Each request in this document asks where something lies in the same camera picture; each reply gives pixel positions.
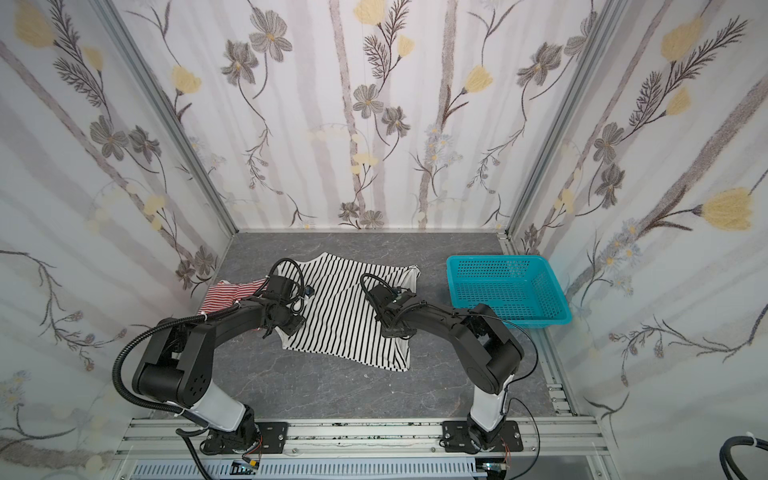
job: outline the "basket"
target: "basket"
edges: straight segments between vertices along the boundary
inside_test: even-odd
[[[544,328],[571,321],[571,311],[544,257],[454,255],[446,262],[455,308],[490,306],[515,325]]]

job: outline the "gray table surface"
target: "gray table surface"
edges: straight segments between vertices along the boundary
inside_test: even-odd
[[[418,265],[423,298],[451,303],[445,261],[451,255],[501,254],[494,233],[239,233],[223,259],[218,280],[263,278],[281,257],[307,261],[322,252],[369,263]],[[519,372],[534,362],[525,349]],[[214,382],[253,407],[257,418],[412,418],[467,415],[473,385],[443,339],[420,332],[411,343],[411,369],[389,372],[348,359],[282,349],[277,334],[243,334],[216,350]],[[515,383],[513,396],[536,416],[554,414],[541,368]],[[511,415],[526,416],[517,403]]]

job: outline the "floral wallpaper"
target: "floral wallpaper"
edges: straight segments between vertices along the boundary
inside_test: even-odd
[[[506,228],[602,2],[117,0],[238,227]]]
[[[114,357],[195,310],[230,236],[87,2],[0,12],[0,476],[101,478],[144,414]]]
[[[627,480],[722,478],[726,438],[768,434],[767,25],[764,2],[630,2],[512,237],[564,287],[550,334]]]

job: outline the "striped fabric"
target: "striped fabric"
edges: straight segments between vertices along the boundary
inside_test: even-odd
[[[284,349],[327,353],[395,372],[408,370],[408,340],[381,336],[379,322],[360,289],[359,278],[363,273],[372,273],[392,286],[404,286],[415,292],[421,273],[417,266],[374,265],[329,253],[299,265],[315,295],[304,306],[306,323],[299,331],[288,337],[276,329]],[[296,268],[289,263],[280,265],[277,273],[299,281]],[[375,280],[366,281],[369,290],[375,285]]]
[[[211,286],[203,299],[203,305],[200,307],[199,314],[211,313],[232,305],[235,300],[250,296],[253,292],[266,281],[266,279],[256,280],[250,283],[229,283],[222,280],[216,285]]]

